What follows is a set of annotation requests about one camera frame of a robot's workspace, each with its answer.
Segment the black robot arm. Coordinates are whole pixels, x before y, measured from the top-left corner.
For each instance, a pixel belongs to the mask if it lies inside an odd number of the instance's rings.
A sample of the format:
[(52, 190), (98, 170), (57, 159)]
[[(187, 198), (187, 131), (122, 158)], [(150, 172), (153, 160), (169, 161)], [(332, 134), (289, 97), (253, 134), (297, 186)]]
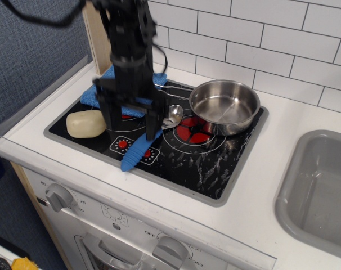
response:
[(147, 1), (92, 1), (110, 41), (113, 79), (95, 79), (96, 97), (110, 129), (117, 128), (122, 107), (145, 114), (146, 138), (152, 140), (166, 114), (165, 97), (153, 81), (156, 23)]

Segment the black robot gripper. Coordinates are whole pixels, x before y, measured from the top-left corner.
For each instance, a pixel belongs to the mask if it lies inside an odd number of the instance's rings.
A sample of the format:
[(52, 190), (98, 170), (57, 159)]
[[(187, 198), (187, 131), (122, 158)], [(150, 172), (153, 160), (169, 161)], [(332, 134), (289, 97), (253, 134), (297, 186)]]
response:
[(154, 85), (152, 58), (142, 63), (113, 65), (113, 76), (94, 79), (95, 96), (107, 128), (115, 131), (122, 122), (122, 110), (145, 115), (146, 139), (153, 140), (167, 113), (165, 96)]

